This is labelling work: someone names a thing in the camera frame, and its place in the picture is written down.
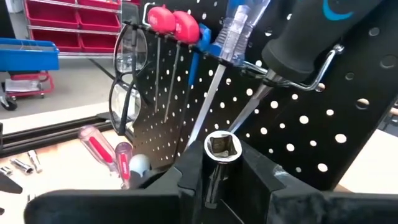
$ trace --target black tool organizer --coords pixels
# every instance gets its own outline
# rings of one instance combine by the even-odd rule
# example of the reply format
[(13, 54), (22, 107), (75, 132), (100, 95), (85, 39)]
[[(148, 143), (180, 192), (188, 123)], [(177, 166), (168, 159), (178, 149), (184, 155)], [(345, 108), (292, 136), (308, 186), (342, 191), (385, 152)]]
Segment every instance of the black tool organizer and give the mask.
[[(149, 1), (142, 1), (143, 6)], [(267, 68), (261, 50), (276, 38), (289, 20), (294, 0), (271, 1), (261, 21), (250, 36), (246, 60)], [(188, 11), (213, 32), (220, 31), (227, 1), (168, 0), (155, 1), (170, 10)], [(398, 94), (398, 1), (385, 0), (354, 27), (340, 44), (322, 84), (316, 91), (276, 88), (236, 132), (238, 137), (300, 180), (320, 189), (333, 189), (349, 165), (389, 111)], [(151, 65), (140, 77), (144, 94), (154, 100), (157, 39), (146, 34)], [(192, 53), (182, 48), (169, 109), (164, 113), (169, 93), (176, 45), (162, 41), (158, 111), (153, 105), (141, 108), (134, 123), (134, 147), (152, 158), (154, 166), (170, 164), (180, 141), (182, 153), (192, 131), (206, 92), (216, 72), (218, 61), (204, 57), (199, 64), (195, 85), (182, 135), (178, 125), (182, 111)], [(319, 67), (325, 59), (318, 59)], [(228, 67), (212, 102), (198, 140), (217, 129), (227, 129), (255, 92), (259, 81), (241, 75), (240, 69)]]

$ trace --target screwdriver shaft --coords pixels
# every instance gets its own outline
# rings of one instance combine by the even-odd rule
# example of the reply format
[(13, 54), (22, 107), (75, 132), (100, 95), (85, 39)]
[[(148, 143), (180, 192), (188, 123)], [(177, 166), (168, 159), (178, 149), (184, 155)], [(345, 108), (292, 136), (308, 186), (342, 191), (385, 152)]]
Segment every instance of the screwdriver shaft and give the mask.
[(157, 111), (157, 95), (159, 94), (159, 67), (160, 67), (159, 64), (160, 64), (160, 37), (157, 38), (155, 113)]
[[(279, 82), (282, 77), (278, 76), (273, 70), (268, 70), (266, 78), (274, 81)], [(255, 94), (251, 97), (249, 102), (240, 112), (240, 114), (235, 118), (234, 122), (232, 122), (231, 126), (228, 128), (228, 131), (234, 133), (243, 123), (244, 121), (250, 116), (250, 114), (258, 107), (260, 101), (265, 98), (269, 92), (272, 90), (272, 87), (267, 85), (261, 84), (260, 87), (257, 89)]]
[(195, 121), (195, 125), (193, 126), (190, 138), (188, 140), (187, 146), (185, 147), (185, 149), (187, 149), (189, 147), (189, 145), (192, 144), (192, 142), (194, 140), (196, 140), (196, 138), (198, 137), (200, 128), (206, 118), (207, 112), (210, 109), (211, 106), (211, 102), (214, 99), (214, 96), (216, 95), (216, 91), (218, 88), (218, 85), (221, 82), (221, 79), (224, 75), (225, 72), (225, 66), (224, 65), (218, 65), (217, 67), (217, 71), (216, 74), (214, 75), (213, 81), (211, 81), (210, 87), (209, 87), (209, 91), (207, 93), (206, 99), (203, 102), (200, 111), (199, 111), (199, 115), (197, 120)]
[(166, 112), (164, 113), (164, 122), (167, 121), (167, 114), (169, 113), (170, 100), (171, 100), (172, 92), (173, 92), (174, 78), (175, 78), (175, 72), (177, 71), (177, 64), (178, 64), (178, 57), (180, 55), (180, 48), (181, 48), (181, 46), (179, 44), (177, 44), (177, 51), (175, 53), (174, 66), (173, 66), (173, 72), (172, 72), (172, 81), (170, 82), (169, 95), (167, 97), (167, 104), (166, 104)]

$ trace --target pegboard hook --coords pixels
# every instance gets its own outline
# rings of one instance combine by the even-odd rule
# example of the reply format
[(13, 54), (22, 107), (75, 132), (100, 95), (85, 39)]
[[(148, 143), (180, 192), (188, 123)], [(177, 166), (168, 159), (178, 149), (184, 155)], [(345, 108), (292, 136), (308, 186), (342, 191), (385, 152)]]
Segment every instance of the pegboard hook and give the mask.
[(344, 51), (344, 46), (340, 45), (340, 44), (336, 44), (328, 53), (328, 55), (326, 56), (326, 60), (323, 63), (321, 69), (318, 72), (317, 77), (313, 80), (313, 82), (309, 85), (304, 85), (302, 83), (294, 83), (294, 82), (289, 82), (288, 85), (292, 86), (292, 87), (296, 87), (298, 89), (301, 89), (303, 91), (312, 91), (314, 90), (319, 83), (321, 82), (321, 79), (323, 78), (323, 76), (325, 75), (326, 71), (328, 70), (331, 62), (333, 61), (334, 57), (336, 55), (341, 54)]

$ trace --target metal socket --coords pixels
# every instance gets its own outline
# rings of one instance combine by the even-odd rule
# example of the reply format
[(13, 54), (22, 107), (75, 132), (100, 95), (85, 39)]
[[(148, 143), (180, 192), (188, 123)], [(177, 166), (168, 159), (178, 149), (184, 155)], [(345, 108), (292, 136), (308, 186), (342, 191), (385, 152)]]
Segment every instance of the metal socket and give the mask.
[(18, 160), (18, 159), (10, 159), (10, 162), (11, 162), (11, 164), (14, 165), (16, 168), (22, 170), (25, 174), (31, 174), (31, 173), (33, 173), (33, 168), (32, 168), (30, 165), (25, 164), (25, 163), (21, 162), (21, 161)]
[(12, 169), (4, 166), (4, 167), (0, 167), (0, 172), (2, 172), (4, 175), (11, 175)]
[(35, 167), (35, 170), (37, 173), (42, 172), (43, 168), (42, 165), (40, 164), (39, 158), (37, 157), (37, 154), (34, 150), (30, 150), (27, 152), (27, 155), (29, 156), (30, 161), (32, 162), (33, 166)]
[(205, 139), (205, 152), (217, 163), (209, 176), (205, 195), (205, 207), (215, 209), (223, 191), (223, 182), (228, 178), (228, 166), (241, 157), (242, 145), (233, 133), (215, 131)]

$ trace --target blue logo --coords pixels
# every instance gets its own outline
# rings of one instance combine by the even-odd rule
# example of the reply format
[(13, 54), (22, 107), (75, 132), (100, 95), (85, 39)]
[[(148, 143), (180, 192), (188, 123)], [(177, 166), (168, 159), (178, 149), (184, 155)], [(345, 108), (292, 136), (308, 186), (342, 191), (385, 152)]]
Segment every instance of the blue logo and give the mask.
[(330, 9), (328, 0), (323, 0), (322, 8), (323, 8), (323, 13), (324, 13), (325, 17), (330, 21), (345, 20), (345, 19), (350, 18), (354, 14), (354, 12), (349, 12), (346, 14), (338, 14), (338, 13), (333, 12)]

